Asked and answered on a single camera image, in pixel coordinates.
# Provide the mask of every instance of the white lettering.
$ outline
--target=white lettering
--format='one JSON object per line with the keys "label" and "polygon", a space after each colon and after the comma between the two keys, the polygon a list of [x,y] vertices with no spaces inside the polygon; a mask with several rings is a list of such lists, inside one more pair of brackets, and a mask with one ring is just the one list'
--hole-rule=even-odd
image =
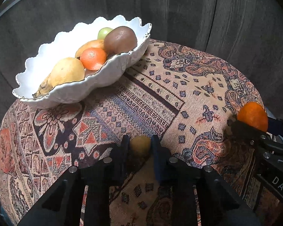
{"label": "white lettering", "polygon": [[282,189],[283,189],[283,183],[280,184],[280,185],[278,186],[278,188],[281,188],[281,191],[282,191]]}
{"label": "white lettering", "polygon": [[273,184],[277,184],[277,182],[275,182],[276,179],[277,179],[277,182],[279,182],[279,178],[275,177],[274,180],[272,181]]}

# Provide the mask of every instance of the patterned tablecloth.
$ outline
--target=patterned tablecloth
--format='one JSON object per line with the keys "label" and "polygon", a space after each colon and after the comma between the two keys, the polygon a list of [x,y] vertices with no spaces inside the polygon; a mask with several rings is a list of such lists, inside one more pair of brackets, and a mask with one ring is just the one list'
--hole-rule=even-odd
{"label": "patterned tablecloth", "polygon": [[[151,40],[118,82],[79,103],[40,110],[15,101],[0,125],[2,206],[17,224],[69,166],[94,164],[124,134],[157,133],[189,165],[212,165],[270,225],[278,201],[252,177],[253,150],[228,128],[249,101],[263,105],[252,83],[226,61]],[[153,159],[133,167],[122,187],[110,188],[112,225],[170,225],[171,191],[155,181]]]}

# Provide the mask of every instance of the round table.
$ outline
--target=round table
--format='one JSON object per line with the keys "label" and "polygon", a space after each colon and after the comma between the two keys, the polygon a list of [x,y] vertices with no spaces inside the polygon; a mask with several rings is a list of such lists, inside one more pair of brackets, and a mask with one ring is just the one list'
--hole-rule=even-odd
{"label": "round table", "polygon": [[[263,106],[252,83],[226,61],[151,40],[119,81],[79,103],[41,110],[14,102],[0,125],[2,207],[17,224],[69,166],[108,156],[125,134],[158,134],[187,164],[213,166],[269,225],[278,200],[252,177],[253,149],[228,129],[249,101]],[[171,206],[152,158],[139,160],[122,187],[110,188],[111,225],[170,225]]]}

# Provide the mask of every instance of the tangerine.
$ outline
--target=tangerine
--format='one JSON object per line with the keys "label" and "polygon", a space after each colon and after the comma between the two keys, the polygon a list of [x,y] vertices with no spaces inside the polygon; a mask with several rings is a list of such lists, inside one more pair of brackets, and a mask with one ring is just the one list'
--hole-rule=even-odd
{"label": "tangerine", "polygon": [[246,103],[239,111],[237,120],[263,132],[268,128],[268,117],[263,107],[256,102]]}
{"label": "tangerine", "polygon": [[106,62],[106,59],[106,52],[98,47],[85,49],[80,57],[83,66],[89,70],[99,70]]}

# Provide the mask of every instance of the white bowl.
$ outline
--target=white bowl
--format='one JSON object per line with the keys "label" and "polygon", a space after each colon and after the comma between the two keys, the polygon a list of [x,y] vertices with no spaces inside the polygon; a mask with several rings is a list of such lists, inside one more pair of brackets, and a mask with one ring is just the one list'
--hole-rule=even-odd
{"label": "white bowl", "polygon": [[[88,41],[97,39],[101,28],[115,29],[119,26],[130,27],[137,37],[137,47],[129,53],[114,55],[97,72],[86,71],[85,79],[79,82],[55,86],[48,94],[33,98],[42,81],[49,75],[54,65],[63,58],[74,57],[76,51]],[[118,15],[112,20],[98,17],[91,24],[78,23],[70,32],[59,32],[55,40],[39,47],[38,55],[25,61],[25,71],[16,75],[18,88],[13,95],[31,107],[47,109],[58,104],[76,103],[86,98],[92,90],[116,82],[128,67],[134,65],[145,53],[152,24],[142,26],[138,17],[127,21]]]}

